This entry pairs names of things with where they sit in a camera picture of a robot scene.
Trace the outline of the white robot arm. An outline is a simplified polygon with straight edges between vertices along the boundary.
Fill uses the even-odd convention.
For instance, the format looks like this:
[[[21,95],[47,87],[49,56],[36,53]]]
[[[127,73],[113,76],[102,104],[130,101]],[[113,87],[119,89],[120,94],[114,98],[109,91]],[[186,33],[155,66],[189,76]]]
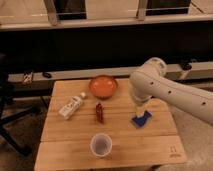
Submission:
[[[166,71],[158,57],[134,70],[129,77],[133,101],[141,106],[154,96],[213,126],[213,92],[169,80]]]

